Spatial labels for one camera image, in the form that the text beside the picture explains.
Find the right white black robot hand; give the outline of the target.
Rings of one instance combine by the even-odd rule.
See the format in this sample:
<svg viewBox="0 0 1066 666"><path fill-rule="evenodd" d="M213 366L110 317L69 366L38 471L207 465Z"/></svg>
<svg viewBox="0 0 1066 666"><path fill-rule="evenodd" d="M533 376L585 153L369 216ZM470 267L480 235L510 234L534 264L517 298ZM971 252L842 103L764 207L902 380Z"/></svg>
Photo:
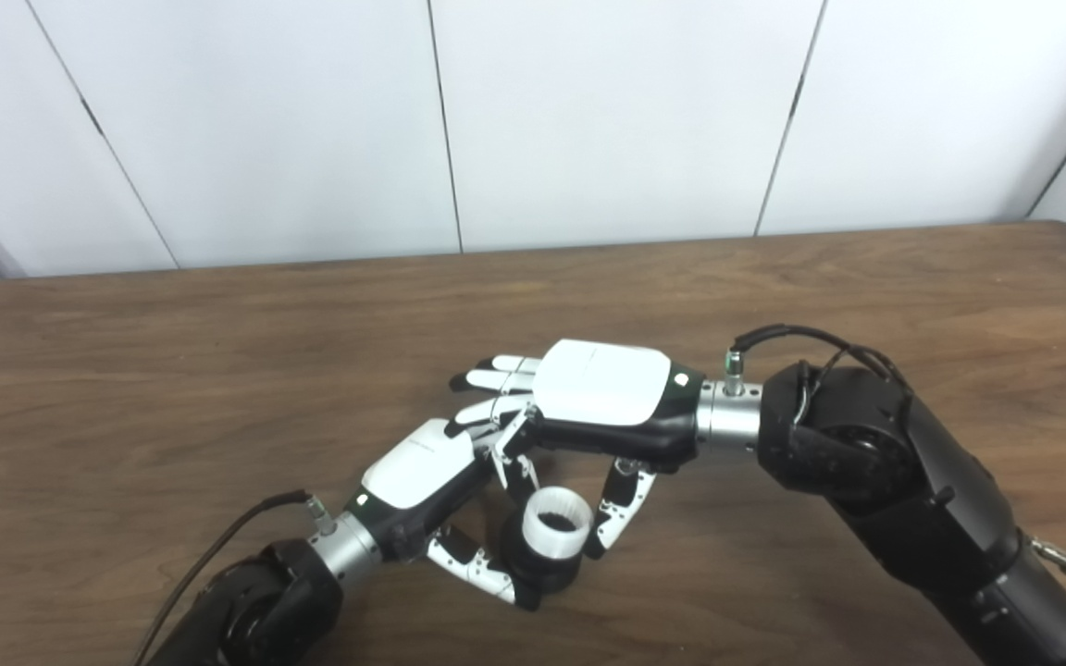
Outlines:
<svg viewBox="0 0 1066 666"><path fill-rule="evenodd" d="M445 434L490 443L501 480L532 446L592 452L613 462L585 555L599 561L651 492L706 450L748 450L759 439L761 385L710 379L649 347L562 339L544 357L501 354L450 379L455 392L488 393L465 406Z"/></svg>

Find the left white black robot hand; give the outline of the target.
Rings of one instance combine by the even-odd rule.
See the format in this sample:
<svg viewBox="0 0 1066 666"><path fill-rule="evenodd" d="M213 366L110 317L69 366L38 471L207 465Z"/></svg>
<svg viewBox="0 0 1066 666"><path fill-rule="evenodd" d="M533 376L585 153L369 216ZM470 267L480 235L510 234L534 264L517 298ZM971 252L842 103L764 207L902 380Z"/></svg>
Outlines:
<svg viewBox="0 0 1066 666"><path fill-rule="evenodd" d="M512 606L536 611L542 592L450 524L485 489L494 468L468 433L445 434L448 424L426 421L369 465L359 488L329 525L310 538L310 548L343 594L382 564L427 558Z"/></svg>

